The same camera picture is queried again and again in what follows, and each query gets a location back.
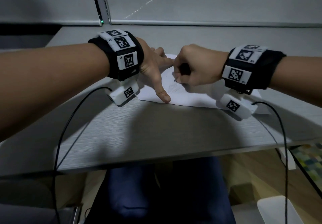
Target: desk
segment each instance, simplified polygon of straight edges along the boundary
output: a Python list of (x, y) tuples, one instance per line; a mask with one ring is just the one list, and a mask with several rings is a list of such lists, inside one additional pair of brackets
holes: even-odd
[[(84, 43), (112, 27), (63, 27), (48, 46)], [(186, 44), (229, 51), (243, 43), (267, 45), (288, 55), (322, 56), (321, 28), (191, 27), (114, 25), (178, 54)], [(80, 100), (105, 78), (0, 145), (0, 176), (46, 173), (53, 169), (61, 131)], [(280, 92), (260, 91), (279, 112), (289, 145), (322, 138), (322, 109)], [(275, 115), (237, 121), (209, 108), (140, 101), (111, 104), (104, 91), (92, 94), (76, 113), (62, 143), (58, 171), (83, 172), (125, 162), (155, 162), (274, 148), (283, 145)]]

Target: leg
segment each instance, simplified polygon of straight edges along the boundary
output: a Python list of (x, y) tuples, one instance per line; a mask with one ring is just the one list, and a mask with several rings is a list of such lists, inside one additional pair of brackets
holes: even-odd
[(159, 191), (154, 165), (111, 169), (106, 173), (85, 223), (149, 222), (159, 209)]
[(216, 157), (173, 162), (174, 213), (186, 223), (236, 224)]

